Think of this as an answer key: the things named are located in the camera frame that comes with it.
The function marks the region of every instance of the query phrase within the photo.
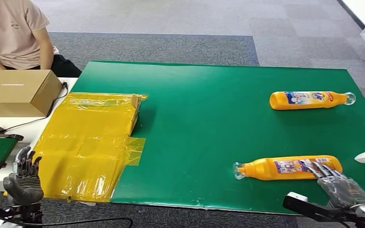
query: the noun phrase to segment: bottle cap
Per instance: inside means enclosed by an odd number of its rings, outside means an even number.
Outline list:
[[[356,101],[356,95],[354,95],[351,92],[347,92],[346,94],[346,105],[353,105],[353,103],[355,103]]]

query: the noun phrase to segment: metal robot hand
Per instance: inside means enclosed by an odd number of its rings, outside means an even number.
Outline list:
[[[38,176],[38,164],[42,157],[37,157],[33,163],[35,153],[30,146],[21,149],[16,156],[15,173],[3,179],[3,187],[15,205],[28,206],[39,202],[44,196]]]
[[[355,205],[365,204],[365,191],[352,178],[329,168],[318,162],[313,164],[318,171],[311,166],[306,166],[316,178],[317,183],[328,194],[330,201],[328,206],[333,208],[349,209]]]

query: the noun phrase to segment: cardboard box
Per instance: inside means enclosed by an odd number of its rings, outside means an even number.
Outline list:
[[[47,116],[61,90],[51,70],[0,70],[0,117]]]

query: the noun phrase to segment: orange plastic bottle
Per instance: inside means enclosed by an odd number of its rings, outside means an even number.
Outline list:
[[[261,158],[250,163],[234,163],[234,176],[236,179],[253,177],[259,180],[295,180],[315,179],[313,173],[306,166],[318,162],[331,169],[342,172],[341,163],[331,155],[293,156],[280,158]]]
[[[274,92],[269,104],[276,110],[331,108],[336,105],[352,105],[356,101],[353,93],[326,92]]]

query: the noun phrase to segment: robot finger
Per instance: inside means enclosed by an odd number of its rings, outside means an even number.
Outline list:
[[[26,146],[23,149],[19,151],[19,153],[16,155],[15,163],[17,165],[16,172],[18,175],[23,176],[25,165],[26,165],[26,157],[28,152],[31,150],[30,146]]]
[[[39,163],[40,163],[40,160],[42,159],[43,157],[39,156],[35,159],[34,163],[33,163],[33,176],[37,177],[38,176],[38,170],[39,170]]]
[[[321,173],[325,176],[332,176],[332,174],[330,172],[328,172],[324,167],[322,167],[322,165],[318,162],[312,161],[312,163],[321,171]]]
[[[25,168],[25,174],[26,176],[31,176],[33,173],[33,169],[32,169],[32,164],[33,164],[33,156],[36,152],[35,151],[29,151],[27,153],[27,158],[26,158],[26,168]]]
[[[319,173],[316,169],[314,169],[314,167],[311,167],[309,165],[305,165],[305,167],[310,170],[310,172],[317,178],[321,178],[324,177],[324,175],[322,175],[321,173]]]
[[[336,172],[334,172],[334,170],[333,169],[331,169],[329,166],[327,166],[327,165],[323,165],[323,164],[321,164],[321,166],[327,171],[327,172],[329,172],[332,176],[337,176],[337,177],[339,177],[340,175],[338,175],[338,171],[336,171]]]

